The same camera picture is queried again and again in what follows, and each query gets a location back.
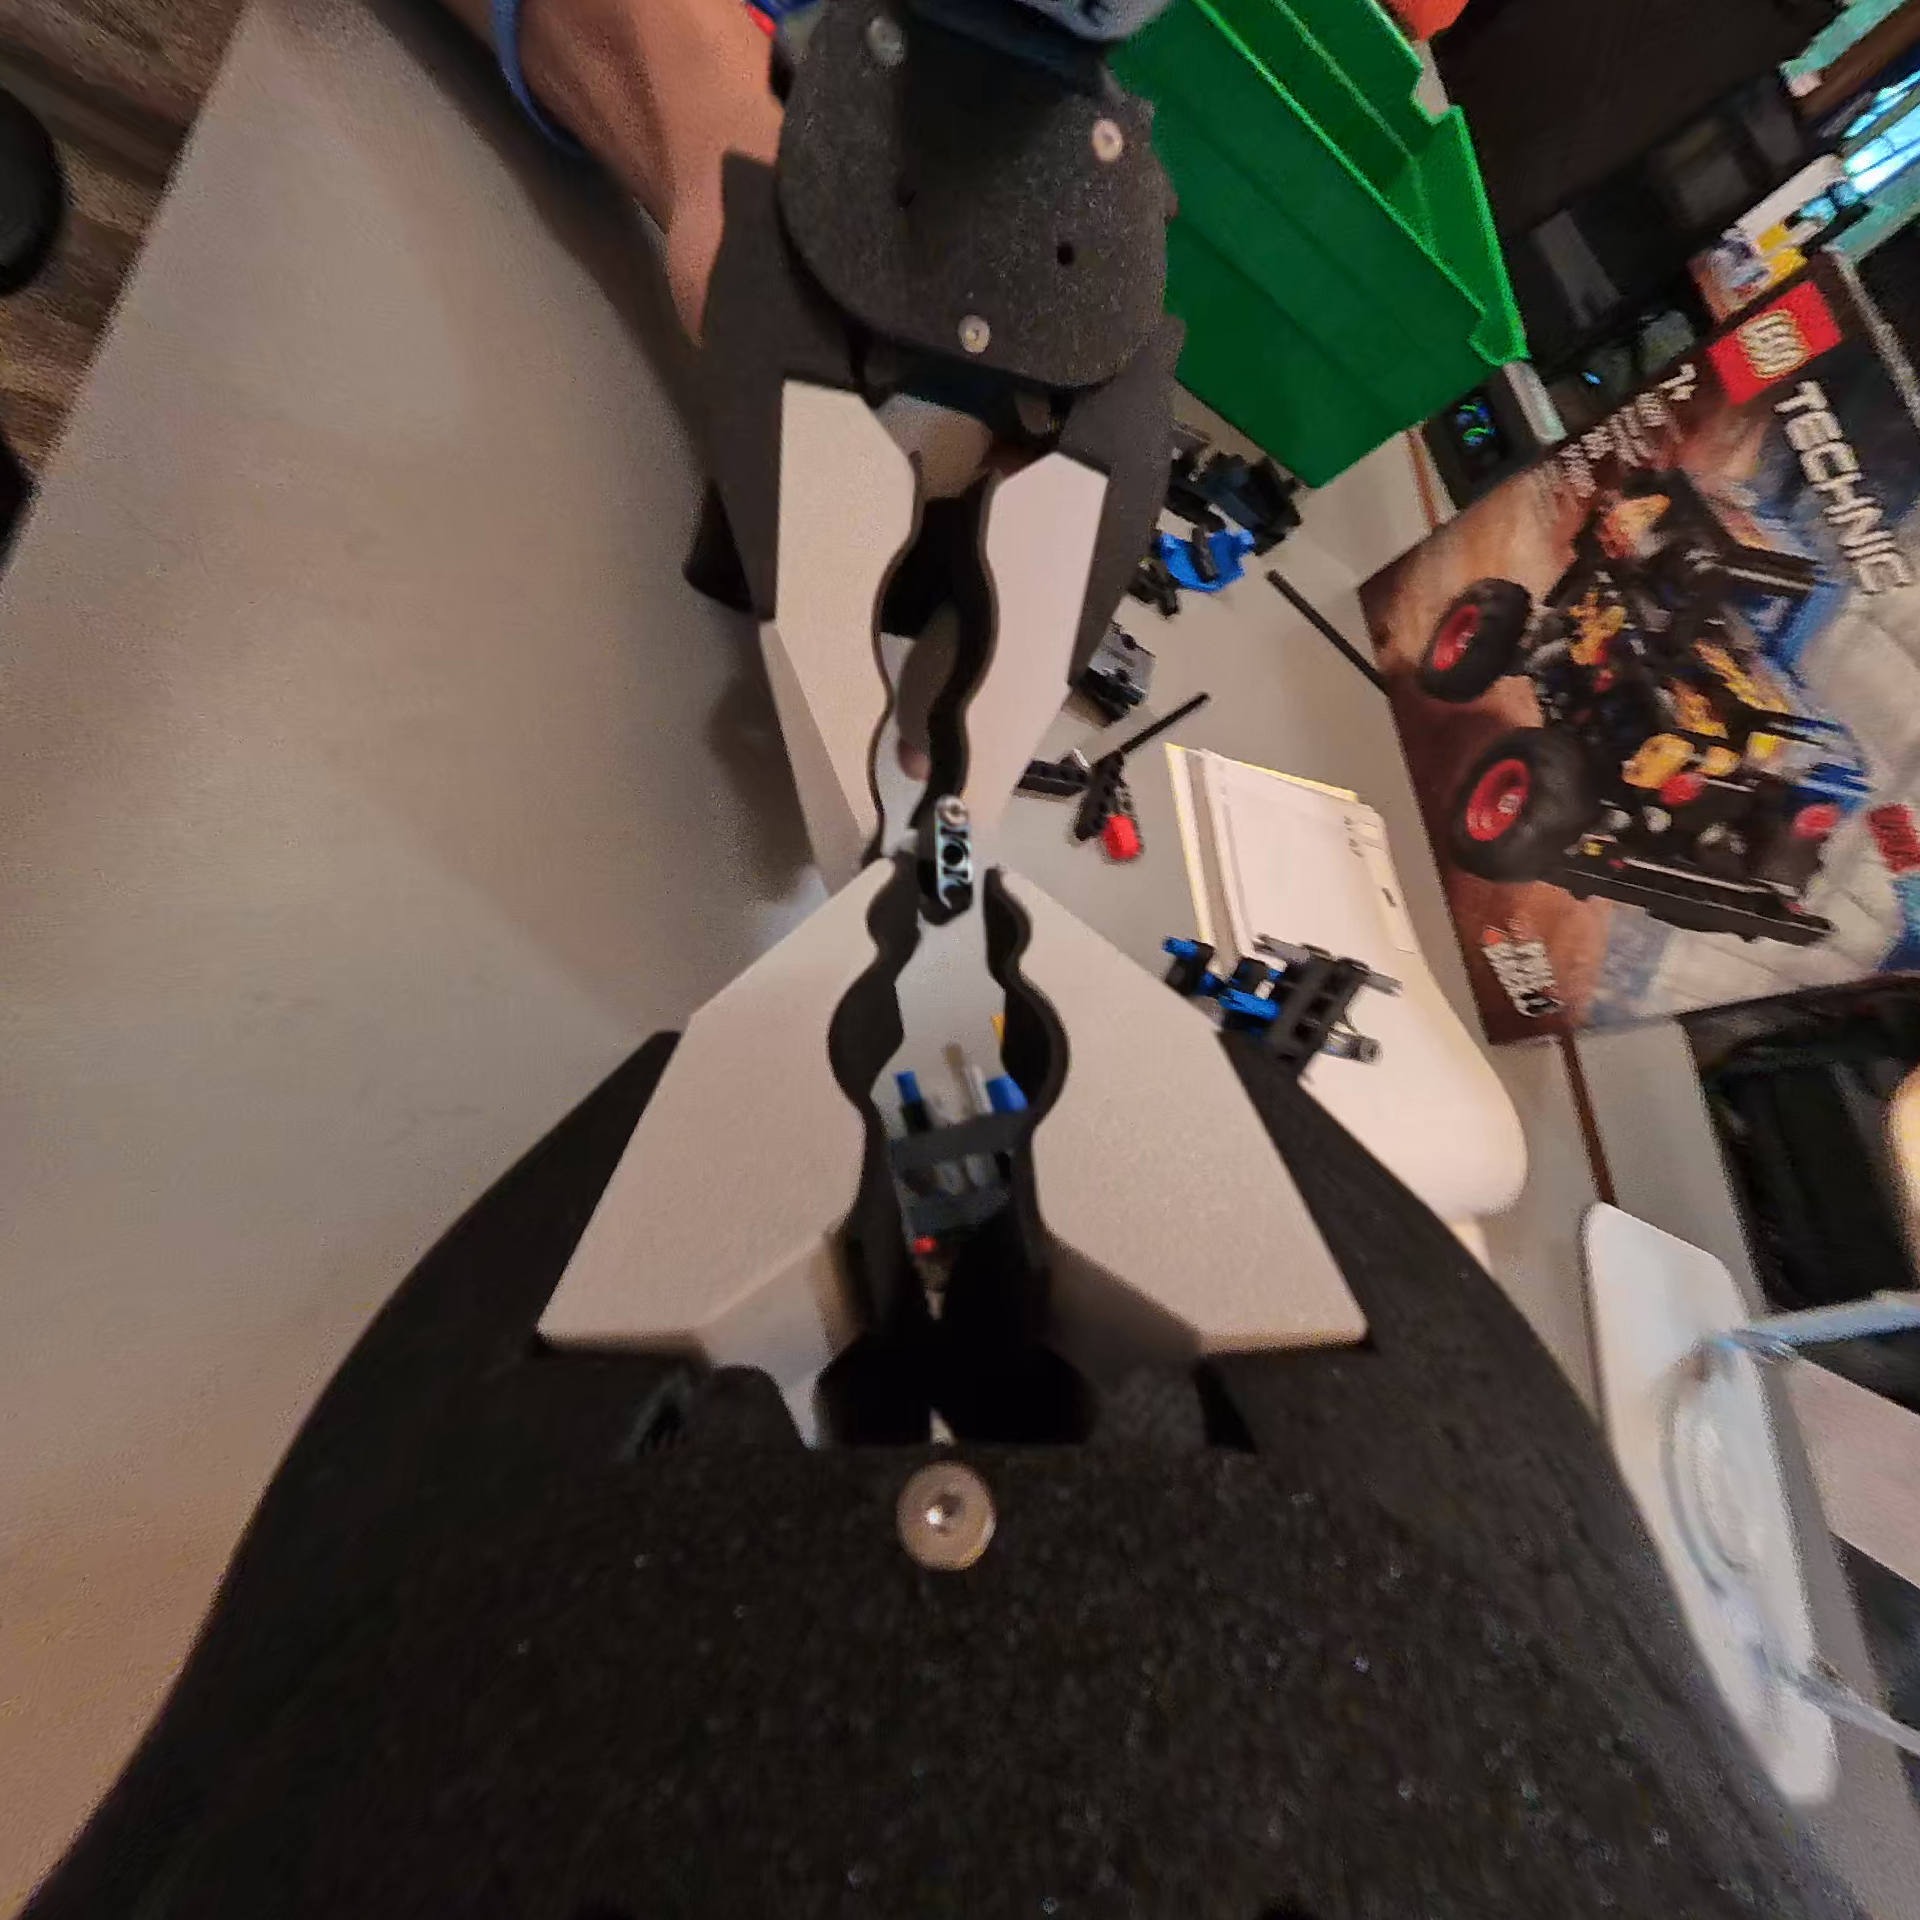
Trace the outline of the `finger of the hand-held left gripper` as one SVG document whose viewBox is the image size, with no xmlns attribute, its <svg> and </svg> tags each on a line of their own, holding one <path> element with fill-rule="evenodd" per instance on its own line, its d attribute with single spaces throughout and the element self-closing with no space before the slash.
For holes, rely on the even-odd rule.
<svg viewBox="0 0 1920 1920">
<path fill-rule="evenodd" d="M 1108 478 L 1052 449 L 989 483 L 977 531 L 982 659 L 960 702 L 960 799 L 976 840 L 1000 816 L 1064 704 Z"/>
<path fill-rule="evenodd" d="M 879 604 L 920 527 L 920 478 L 854 391 L 786 382 L 775 613 L 758 651 L 814 867 L 842 889 L 874 857 L 874 752 L 893 709 Z"/>
</svg>

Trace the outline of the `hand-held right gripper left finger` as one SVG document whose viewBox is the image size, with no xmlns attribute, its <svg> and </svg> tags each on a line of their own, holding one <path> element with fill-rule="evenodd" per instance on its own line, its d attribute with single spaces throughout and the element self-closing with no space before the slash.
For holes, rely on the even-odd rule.
<svg viewBox="0 0 1920 1920">
<path fill-rule="evenodd" d="M 874 861 L 688 1021 L 538 1316 L 546 1345 L 757 1369 L 823 1440 L 818 1379 L 857 1335 L 840 1233 L 866 1152 L 830 1031 L 886 895 L 913 944 L 913 864 Z"/>
</svg>

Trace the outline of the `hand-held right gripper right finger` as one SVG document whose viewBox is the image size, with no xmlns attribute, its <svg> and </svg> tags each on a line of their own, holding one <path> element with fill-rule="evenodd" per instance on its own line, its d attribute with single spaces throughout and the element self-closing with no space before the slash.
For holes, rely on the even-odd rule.
<svg viewBox="0 0 1920 1920">
<path fill-rule="evenodd" d="M 1364 1311 L 1238 1057 L 1185 999 L 1016 873 L 982 936 L 1024 1131 L 981 1233 L 981 1438 L 1252 1449 L 1234 1359 L 1364 1339 Z"/>
</svg>

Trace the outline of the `short black lego beam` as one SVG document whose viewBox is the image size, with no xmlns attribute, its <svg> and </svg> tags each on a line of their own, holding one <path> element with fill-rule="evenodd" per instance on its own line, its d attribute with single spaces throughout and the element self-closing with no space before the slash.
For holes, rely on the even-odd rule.
<svg viewBox="0 0 1920 1920">
<path fill-rule="evenodd" d="M 925 807 L 918 820 L 916 884 L 920 920 L 940 928 L 957 920 L 973 905 L 976 848 L 973 829 L 966 837 L 940 832 L 933 819 L 934 804 L 936 799 Z"/>
</svg>

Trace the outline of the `person's left forearm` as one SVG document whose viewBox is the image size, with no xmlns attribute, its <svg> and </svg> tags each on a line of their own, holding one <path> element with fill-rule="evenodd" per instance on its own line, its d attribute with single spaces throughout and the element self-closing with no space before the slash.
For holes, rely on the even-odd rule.
<svg viewBox="0 0 1920 1920">
<path fill-rule="evenodd" d="M 469 5 L 524 110 L 655 224 L 686 333 L 724 236 L 732 156 L 775 161 L 773 44 L 738 3 Z"/>
</svg>

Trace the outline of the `pile of loose lego pieces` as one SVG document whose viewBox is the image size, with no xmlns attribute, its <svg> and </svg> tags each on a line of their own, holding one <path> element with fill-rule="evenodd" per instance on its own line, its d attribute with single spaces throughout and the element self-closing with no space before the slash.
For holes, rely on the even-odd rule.
<svg viewBox="0 0 1920 1920">
<path fill-rule="evenodd" d="M 1169 432 L 1161 526 L 1150 537 L 1124 597 L 1161 616 L 1175 616 L 1185 599 L 1225 591 L 1250 560 L 1271 553 L 1301 526 L 1302 492 L 1305 483 L 1272 454 L 1229 449 L 1202 427 L 1177 422 Z M 1153 672 L 1152 651 L 1111 620 L 1066 687 L 1111 726 L 1144 705 Z M 1106 750 L 1033 758 L 1020 777 L 1016 793 L 1071 801 L 1071 840 L 1097 846 L 1108 861 L 1128 864 L 1142 853 L 1126 779 L 1132 757 L 1122 766 L 1094 767 Z"/>
</svg>

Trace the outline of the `long black lego axle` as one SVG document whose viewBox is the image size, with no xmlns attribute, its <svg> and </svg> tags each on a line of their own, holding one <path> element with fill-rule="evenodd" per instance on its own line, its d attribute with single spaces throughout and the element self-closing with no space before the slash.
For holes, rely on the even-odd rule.
<svg viewBox="0 0 1920 1920">
<path fill-rule="evenodd" d="M 1279 599 L 1324 639 L 1328 639 L 1342 659 L 1346 659 L 1359 676 L 1385 692 L 1385 681 L 1375 668 L 1375 663 L 1328 616 L 1324 615 L 1278 567 L 1263 569 L 1266 583 L 1279 593 Z"/>
<path fill-rule="evenodd" d="M 1098 753 L 1098 758 L 1094 760 L 1094 767 L 1103 771 L 1103 767 L 1111 767 L 1111 766 L 1122 766 L 1142 744 L 1164 736 L 1166 732 L 1172 732 L 1175 726 L 1178 726 L 1181 723 L 1185 723 L 1189 717 L 1192 717 L 1194 712 L 1200 712 L 1209 704 L 1212 704 L 1212 694 L 1207 691 L 1194 692 L 1189 702 L 1175 705 L 1166 716 L 1157 717 L 1146 726 L 1140 726 L 1138 732 L 1134 732 L 1132 736 L 1126 736 L 1124 741 L 1116 742 L 1103 753 Z"/>
</svg>

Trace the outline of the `large black grey lego chassis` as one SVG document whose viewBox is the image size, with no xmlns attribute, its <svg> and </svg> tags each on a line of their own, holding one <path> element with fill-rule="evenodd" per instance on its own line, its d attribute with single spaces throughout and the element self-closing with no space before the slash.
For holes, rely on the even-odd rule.
<svg viewBox="0 0 1920 1920">
<path fill-rule="evenodd" d="M 1400 983 L 1348 955 L 1312 944 L 1286 944 L 1269 934 L 1254 953 L 1223 958 L 1212 944 L 1166 936 L 1166 983 L 1185 1000 L 1209 1011 L 1225 1036 L 1257 1043 L 1293 1077 L 1321 1055 L 1375 1064 L 1380 1040 L 1352 1021 L 1357 997 L 1398 997 Z"/>
</svg>

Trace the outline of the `white lego instruction booklet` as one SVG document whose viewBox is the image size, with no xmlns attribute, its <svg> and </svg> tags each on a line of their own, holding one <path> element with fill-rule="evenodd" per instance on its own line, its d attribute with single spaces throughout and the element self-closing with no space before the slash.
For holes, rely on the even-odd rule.
<svg viewBox="0 0 1920 1920">
<path fill-rule="evenodd" d="M 1375 1055 L 1324 1051 L 1302 1085 L 1440 1219 L 1505 1211 L 1529 1168 L 1520 1112 L 1426 961 L 1377 809 L 1216 752 L 1166 757 L 1202 944 L 1226 961 L 1317 948 L 1393 983 L 1351 1003 Z"/>
</svg>

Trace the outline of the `lego set box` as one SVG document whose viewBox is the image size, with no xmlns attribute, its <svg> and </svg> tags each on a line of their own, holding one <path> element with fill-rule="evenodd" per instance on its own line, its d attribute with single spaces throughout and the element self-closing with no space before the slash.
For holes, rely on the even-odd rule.
<svg viewBox="0 0 1920 1920">
<path fill-rule="evenodd" d="M 1488 1043 L 1914 975 L 1914 427 L 1821 253 L 1359 588 Z"/>
</svg>

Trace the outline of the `green plastic storage bin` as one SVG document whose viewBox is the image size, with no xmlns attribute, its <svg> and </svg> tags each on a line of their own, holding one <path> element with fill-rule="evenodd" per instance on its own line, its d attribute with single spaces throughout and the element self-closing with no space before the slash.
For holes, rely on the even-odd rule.
<svg viewBox="0 0 1920 1920">
<path fill-rule="evenodd" d="M 1373 3 L 1181 3 L 1118 48 L 1178 204 L 1177 376 L 1318 488 L 1526 359 L 1463 110 Z"/>
</svg>

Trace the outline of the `black device with lit screen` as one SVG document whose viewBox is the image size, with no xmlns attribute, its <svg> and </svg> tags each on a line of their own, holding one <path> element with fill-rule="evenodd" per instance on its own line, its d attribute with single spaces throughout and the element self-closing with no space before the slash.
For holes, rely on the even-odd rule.
<svg viewBox="0 0 1920 1920">
<path fill-rule="evenodd" d="M 1530 368 L 1510 363 L 1424 422 L 1426 449 L 1456 508 L 1529 469 L 1557 444 L 1542 407 L 1544 393 Z"/>
</svg>

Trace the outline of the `white tablet stand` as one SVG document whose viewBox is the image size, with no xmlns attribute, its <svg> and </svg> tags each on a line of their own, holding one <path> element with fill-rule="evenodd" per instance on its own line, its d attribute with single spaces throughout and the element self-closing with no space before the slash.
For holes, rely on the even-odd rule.
<svg viewBox="0 0 1920 1920">
<path fill-rule="evenodd" d="M 1775 1792 L 1837 1790 L 1833 1725 L 1906 1756 L 1917 1734 L 1817 1651 L 1769 1372 L 1847 1339 L 1914 1331 L 1914 1294 L 1753 1316 L 1729 1271 L 1610 1204 L 1578 1229 L 1606 1443 L 1686 1631 Z"/>
</svg>

